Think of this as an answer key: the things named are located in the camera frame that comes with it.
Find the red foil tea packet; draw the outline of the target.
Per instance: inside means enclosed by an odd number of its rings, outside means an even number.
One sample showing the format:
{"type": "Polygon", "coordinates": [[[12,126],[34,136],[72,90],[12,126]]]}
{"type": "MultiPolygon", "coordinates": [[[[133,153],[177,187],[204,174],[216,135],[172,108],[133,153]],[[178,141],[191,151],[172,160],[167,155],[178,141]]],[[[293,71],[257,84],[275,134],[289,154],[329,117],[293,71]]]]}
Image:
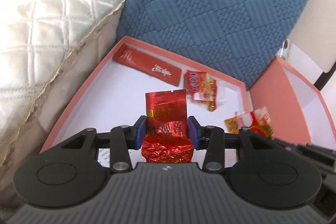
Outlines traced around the red foil tea packet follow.
{"type": "Polygon", "coordinates": [[[141,154],[149,163],[191,162],[185,89],[146,94],[146,136],[141,154]]]}

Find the yellow red snack packet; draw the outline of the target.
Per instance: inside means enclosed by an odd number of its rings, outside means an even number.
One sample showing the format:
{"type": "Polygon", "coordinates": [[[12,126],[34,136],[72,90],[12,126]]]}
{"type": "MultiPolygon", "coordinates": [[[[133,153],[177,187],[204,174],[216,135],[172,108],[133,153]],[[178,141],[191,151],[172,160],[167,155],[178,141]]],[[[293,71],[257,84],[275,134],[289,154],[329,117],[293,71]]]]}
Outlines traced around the yellow red snack packet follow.
{"type": "Polygon", "coordinates": [[[238,134],[239,130],[247,127],[249,130],[265,138],[274,139],[271,119],[266,107],[255,109],[251,112],[237,115],[224,121],[228,132],[238,134]]]}

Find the shallow pink box lid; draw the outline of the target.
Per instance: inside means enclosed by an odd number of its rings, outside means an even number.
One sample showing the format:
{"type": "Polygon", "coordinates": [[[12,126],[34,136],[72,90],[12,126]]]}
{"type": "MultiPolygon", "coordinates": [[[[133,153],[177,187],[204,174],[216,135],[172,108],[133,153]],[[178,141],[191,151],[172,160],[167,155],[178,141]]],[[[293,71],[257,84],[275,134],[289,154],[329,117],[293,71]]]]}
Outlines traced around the shallow pink box lid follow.
{"type": "Polygon", "coordinates": [[[205,151],[188,119],[201,126],[224,127],[224,120],[249,111],[243,82],[162,48],[122,38],[100,62],[72,98],[43,145],[43,151],[79,132],[96,136],[114,128],[135,130],[127,153],[130,166],[156,162],[161,149],[169,159],[204,163],[205,151]],[[210,111],[185,85],[188,73],[204,73],[215,81],[217,102],[210,111]]]}

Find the red orange candy packet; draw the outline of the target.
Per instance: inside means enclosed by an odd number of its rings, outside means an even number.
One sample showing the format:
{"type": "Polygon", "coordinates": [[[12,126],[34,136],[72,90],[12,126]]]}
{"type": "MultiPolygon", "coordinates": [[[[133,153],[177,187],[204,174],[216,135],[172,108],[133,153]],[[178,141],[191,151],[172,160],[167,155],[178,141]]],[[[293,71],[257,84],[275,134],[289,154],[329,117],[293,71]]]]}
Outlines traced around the red orange candy packet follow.
{"type": "Polygon", "coordinates": [[[226,101],[226,87],[207,72],[186,71],[184,87],[190,102],[213,112],[226,101]]]}

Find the deep pink storage box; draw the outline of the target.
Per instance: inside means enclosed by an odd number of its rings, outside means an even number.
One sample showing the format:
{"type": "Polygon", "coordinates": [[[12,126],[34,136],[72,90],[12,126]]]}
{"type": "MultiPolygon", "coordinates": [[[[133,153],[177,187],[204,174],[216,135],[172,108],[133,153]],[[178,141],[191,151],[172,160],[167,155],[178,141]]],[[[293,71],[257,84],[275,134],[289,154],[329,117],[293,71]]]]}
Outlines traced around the deep pink storage box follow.
{"type": "Polygon", "coordinates": [[[335,124],[321,93],[286,61],[275,57],[249,91],[254,108],[268,110],[274,137],[335,150],[335,124]]]}

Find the long red sachet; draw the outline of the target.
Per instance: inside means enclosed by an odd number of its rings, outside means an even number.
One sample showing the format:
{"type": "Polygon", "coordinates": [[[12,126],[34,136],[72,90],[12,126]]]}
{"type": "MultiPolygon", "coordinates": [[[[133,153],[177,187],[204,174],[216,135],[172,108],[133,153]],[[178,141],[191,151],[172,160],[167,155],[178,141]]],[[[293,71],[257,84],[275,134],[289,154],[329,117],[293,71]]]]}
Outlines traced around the long red sachet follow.
{"type": "Polygon", "coordinates": [[[116,51],[113,60],[171,85],[179,86],[182,75],[182,70],[179,67],[126,44],[116,51]]]}

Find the blue textured chair cushion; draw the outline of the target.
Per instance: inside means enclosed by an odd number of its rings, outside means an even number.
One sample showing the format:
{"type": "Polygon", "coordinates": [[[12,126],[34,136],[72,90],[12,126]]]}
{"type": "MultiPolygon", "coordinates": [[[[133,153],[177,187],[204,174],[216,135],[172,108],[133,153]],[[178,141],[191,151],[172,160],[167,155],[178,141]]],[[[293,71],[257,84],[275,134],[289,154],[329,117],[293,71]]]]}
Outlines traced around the blue textured chair cushion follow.
{"type": "Polygon", "coordinates": [[[308,0],[126,0],[117,37],[130,36],[227,74],[250,88],[308,0]]]}

